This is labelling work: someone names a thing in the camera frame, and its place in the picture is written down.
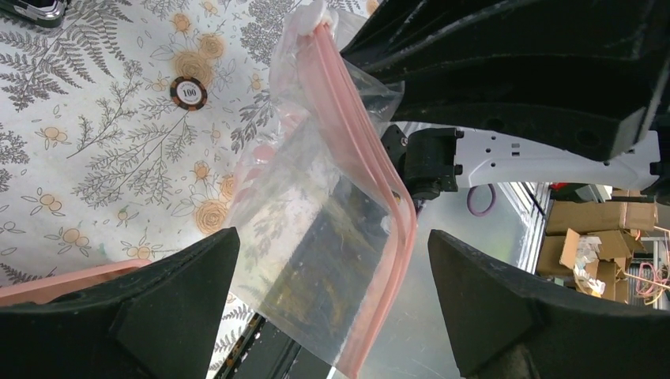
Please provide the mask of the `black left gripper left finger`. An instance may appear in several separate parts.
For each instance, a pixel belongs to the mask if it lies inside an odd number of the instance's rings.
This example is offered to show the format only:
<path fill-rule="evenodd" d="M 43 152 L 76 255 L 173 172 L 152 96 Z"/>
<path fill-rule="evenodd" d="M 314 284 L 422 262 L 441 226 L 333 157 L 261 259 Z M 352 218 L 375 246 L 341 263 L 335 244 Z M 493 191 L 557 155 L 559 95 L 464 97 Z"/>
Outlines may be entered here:
<path fill-rule="evenodd" d="M 205 377 L 239 247 L 223 229 L 43 305 L 2 307 L 2 377 Z"/>

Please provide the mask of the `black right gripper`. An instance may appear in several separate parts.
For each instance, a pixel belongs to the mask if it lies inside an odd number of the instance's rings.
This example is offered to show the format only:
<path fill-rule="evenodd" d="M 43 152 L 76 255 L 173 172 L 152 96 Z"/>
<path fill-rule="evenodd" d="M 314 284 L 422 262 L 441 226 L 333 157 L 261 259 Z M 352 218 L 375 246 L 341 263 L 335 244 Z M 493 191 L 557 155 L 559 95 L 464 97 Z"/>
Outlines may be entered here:
<path fill-rule="evenodd" d="M 668 105 L 669 4 L 385 1 L 341 54 L 404 84 L 397 121 L 487 129 L 605 161 Z"/>

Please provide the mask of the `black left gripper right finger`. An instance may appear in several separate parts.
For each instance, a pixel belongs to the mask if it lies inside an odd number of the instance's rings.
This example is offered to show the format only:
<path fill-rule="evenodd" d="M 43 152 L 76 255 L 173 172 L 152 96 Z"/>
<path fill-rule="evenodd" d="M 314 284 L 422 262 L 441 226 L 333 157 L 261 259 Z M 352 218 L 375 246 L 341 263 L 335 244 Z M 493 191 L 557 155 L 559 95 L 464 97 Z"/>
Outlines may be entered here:
<path fill-rule="evenodd" d="M 666 378 L 669 314 L 599 299 L 433 230 L 428 252 L 463 378 Z"/>

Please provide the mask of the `clear zip top bag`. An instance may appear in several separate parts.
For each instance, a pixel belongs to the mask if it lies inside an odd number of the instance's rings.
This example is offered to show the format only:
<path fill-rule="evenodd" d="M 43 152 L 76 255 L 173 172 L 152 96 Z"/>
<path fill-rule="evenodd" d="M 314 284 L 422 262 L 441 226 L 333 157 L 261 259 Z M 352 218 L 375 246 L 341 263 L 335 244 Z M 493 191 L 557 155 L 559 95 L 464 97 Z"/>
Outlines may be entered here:
<path fill-rule="evenodd" d="M 399 291 L 416 212 L 381 137 L 404 86 L 340 49 L 363 18 L 324 1 L 284 20 L 271 59 L 268 134 L 235 169 L 231 291 L 307 350 L 356 378 Z"/>

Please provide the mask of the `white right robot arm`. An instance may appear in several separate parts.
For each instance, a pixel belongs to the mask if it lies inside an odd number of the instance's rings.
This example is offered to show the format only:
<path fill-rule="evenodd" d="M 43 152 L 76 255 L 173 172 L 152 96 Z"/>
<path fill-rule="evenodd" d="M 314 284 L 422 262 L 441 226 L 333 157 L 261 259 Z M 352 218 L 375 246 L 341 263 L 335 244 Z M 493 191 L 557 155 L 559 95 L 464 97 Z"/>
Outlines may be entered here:
<path fill-rule="evenodd" d="M 426 125 L 390 150 L 415 199 L 566 182 L 669 202 L 666 1 L 385 1 L 341 56 Z"/>

